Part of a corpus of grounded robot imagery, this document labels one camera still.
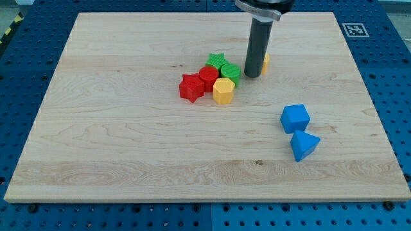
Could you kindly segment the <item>black robot arm flange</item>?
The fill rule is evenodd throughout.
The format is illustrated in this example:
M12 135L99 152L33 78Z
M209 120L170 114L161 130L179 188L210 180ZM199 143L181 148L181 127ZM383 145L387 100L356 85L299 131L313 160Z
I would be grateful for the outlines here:
M234 3L237 8L261 22L273 22L290 12L295 0L235 0Z

